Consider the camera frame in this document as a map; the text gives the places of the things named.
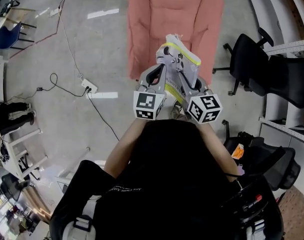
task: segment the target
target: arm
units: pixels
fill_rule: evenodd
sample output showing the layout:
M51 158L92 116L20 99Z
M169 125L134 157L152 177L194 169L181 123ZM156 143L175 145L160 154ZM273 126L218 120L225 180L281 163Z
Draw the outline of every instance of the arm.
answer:
M199 124L198 129L201 133L205 146L212 154L218 165L223 172L228 174L239 175L237 165L234 159L231 157L227 149L221 143L213 128L209 123ZM228 180L232 182L235 178L227 176Z
M104 170L108 174L117 178L125 169L130 161L136 140L141 135L147 122L144 119L135 119L129 129L127 129L106 160Z

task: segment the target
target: blue chair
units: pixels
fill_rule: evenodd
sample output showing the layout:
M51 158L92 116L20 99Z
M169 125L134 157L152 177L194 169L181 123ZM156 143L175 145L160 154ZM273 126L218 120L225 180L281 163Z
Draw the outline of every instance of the blue chair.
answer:
M24 48L19 47L13 47L18 40L25 41L25 42L34 42L27 39L21 39L19 38L19 35L26 35L25 33L20 32L21 25L24 25L23 23L19 22L12 30L8 30L6 26L3 26L0 28L0 49L17 49L17 50L24 50Z

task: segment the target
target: trouser leg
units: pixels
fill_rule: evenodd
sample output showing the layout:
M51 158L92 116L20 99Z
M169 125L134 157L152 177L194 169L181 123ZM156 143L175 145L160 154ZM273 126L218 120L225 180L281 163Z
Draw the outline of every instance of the trouser leg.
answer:
M25 123L31 122L33 119L34 119L34 115L31 112L22 115L14 120L7 119L3 122L0 122L0 133L1 135L5 135L23 126Z
M28 104L24 102L13 102L10 104L6 104L5 109L7 113L25 111L28 109Z

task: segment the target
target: black shirt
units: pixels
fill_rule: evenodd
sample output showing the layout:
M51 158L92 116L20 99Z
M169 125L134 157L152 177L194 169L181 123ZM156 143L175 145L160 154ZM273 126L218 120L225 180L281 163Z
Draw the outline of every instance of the black shirt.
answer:
M93 162L80 164L53 213L51 236L61 239L65 226L82 214L88 199L102 195L93 217L96 239L222 237L228 218L220 213L220 204L228 184L195 125L153 121L117 179Z

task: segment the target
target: orange object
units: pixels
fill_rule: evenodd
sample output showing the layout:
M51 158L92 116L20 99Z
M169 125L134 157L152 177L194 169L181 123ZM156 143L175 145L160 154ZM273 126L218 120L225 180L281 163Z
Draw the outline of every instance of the orange object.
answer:
M242 144L238 144L237 148L234 150L233 154L232 154L232 158L234 159L240 159L242 158L244 154L244 146Z

